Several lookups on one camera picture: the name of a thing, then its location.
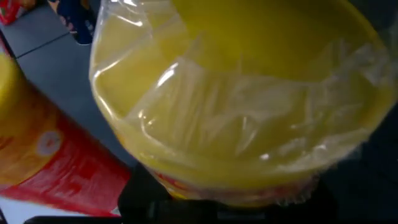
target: plastic container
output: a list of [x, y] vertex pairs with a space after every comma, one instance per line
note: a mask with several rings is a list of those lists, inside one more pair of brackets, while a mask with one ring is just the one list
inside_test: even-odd
[[0, 195], [115, 216], [129, 171], [0, 55]]
[[393, 58], [345, 0], [102, 1], [95, 100], [177, 198], [305, 200], [397, 99]]

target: clear plastic wrap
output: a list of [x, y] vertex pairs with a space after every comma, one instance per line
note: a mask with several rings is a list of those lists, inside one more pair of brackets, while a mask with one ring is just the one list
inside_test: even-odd
[[263, 205], [309, 194], [396, 102], [389, 40], [345, 0], [103, 0], [90, 81], [172, 195]]

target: plastic bag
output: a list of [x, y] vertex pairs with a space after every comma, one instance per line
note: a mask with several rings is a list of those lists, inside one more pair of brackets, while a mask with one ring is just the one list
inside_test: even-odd
[[113, 0], [90, 81], [174, 197], [260, 206], [309, 197], [366, 140], [397, 99], [393, 54], [345, 0]]

